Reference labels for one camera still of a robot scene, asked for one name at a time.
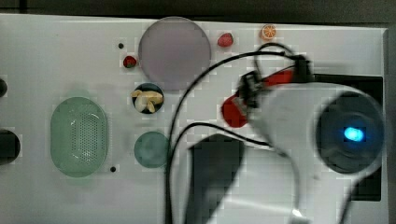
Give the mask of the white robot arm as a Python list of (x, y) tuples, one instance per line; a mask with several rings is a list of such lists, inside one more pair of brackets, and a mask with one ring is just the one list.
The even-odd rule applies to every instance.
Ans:
[(352, 192), (382, 163), (381, 105), (307, 68), (250, 72), (225, 103), (265, 141), (216, 133), (191, 146), (176, 224), (342, 224)]

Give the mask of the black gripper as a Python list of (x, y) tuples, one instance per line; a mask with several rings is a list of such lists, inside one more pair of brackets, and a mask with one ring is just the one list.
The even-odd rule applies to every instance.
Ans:
[(294, 64), (279, 70), (268, 77), (262, 77), (256, 69), (240, 78), (237, 96), (248, 107), (257, 107), (258, 93), (269, 87), (290, 83), (309, 83), (314, 80), (310, 62), (303, 55), (292, 56)]

